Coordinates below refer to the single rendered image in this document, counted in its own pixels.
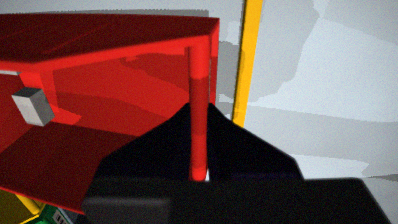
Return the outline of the yellow vertical bar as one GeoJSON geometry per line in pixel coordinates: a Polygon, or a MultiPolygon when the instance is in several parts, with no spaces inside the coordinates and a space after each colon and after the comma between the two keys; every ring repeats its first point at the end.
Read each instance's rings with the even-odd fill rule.
{"type": "Polygon", "coordinates": [[[231,121],[244,126],[263,0],[244,0],[231,121]]]}

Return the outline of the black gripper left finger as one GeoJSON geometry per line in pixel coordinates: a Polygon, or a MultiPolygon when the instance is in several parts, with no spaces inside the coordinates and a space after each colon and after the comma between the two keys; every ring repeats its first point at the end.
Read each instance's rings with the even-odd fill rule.
{"type": "Polygon", "coordinates": [[[103,157],[92,180],[103,176],[188,180],[190,154],[191,111],[185,103],[167,121],[103,157]]]}

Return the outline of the dark grey shelf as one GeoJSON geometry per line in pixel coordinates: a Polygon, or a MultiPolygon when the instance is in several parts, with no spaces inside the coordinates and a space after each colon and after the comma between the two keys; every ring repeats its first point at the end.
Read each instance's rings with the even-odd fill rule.
{"type": "Polygon", "coordinates": [[[75,224],[79,213],[72,212],[66,209],[58,208],[70,224],[75,224]]]}

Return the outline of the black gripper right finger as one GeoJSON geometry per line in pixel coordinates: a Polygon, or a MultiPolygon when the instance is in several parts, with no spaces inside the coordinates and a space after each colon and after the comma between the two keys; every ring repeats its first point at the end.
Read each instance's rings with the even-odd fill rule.
{"type": "Polygon", "coordinates": [[[295,158],[234,123],[210,102],[206,147],[209,180],[304,179],[295,158]]]}

